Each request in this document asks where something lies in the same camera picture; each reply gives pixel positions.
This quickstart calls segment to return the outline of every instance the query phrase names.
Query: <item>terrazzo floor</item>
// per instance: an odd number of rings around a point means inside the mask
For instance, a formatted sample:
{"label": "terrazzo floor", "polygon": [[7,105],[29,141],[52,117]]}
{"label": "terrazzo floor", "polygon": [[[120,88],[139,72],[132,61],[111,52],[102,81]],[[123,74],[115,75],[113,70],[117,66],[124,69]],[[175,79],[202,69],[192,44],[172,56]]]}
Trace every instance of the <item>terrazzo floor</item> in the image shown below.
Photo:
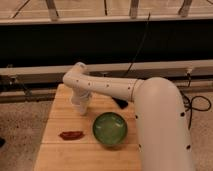
{"label": "terrazzo floor", "polygon": [[[213,93],[204,95],[213,102]],[[52,101],[0,104],[1,171],[32,171]],[[206,101],[196,100],[195,107],[205,108]],[[193,112],[191,132],[196,171],[213,170],[213,108],[208,112]]]}
{"label": "terrazzo floor", "polygon": [[32,171],[52,101],[0,104],[1,171]]}

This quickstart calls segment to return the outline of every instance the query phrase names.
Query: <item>black wall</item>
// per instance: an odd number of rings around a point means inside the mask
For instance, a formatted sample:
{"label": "black wall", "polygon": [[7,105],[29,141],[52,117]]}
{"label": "black wall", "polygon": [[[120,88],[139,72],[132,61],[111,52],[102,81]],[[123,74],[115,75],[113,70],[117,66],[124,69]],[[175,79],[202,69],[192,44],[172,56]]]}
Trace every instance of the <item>black wall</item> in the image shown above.
{"label": "black wall", "polygon": [[[0,26],[0,67],[130,62],[146,22]],[[151,21],[137,61],[213,59],[213,20]]]}

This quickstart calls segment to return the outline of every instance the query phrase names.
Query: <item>wooden table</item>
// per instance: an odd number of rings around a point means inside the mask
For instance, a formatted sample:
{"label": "wooden table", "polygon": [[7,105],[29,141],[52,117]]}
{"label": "wooden table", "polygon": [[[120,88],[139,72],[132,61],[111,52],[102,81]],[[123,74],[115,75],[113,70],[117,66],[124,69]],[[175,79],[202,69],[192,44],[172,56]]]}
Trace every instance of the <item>wooden table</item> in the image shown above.
{"label": "wooden table", "polygon": [[[70,102],[71,94],[70,88],[58,86],[34,170],[140,171],[133,104],[122,110],[110,97],[93,93],[87,115],[80,116]],[[114,148],[103,147],[92,133],[95,118],[108,111],[121,114],[128,124],[126,139]],[[64,141],[58,136],[77,130],[84,132],[82,139]]]}

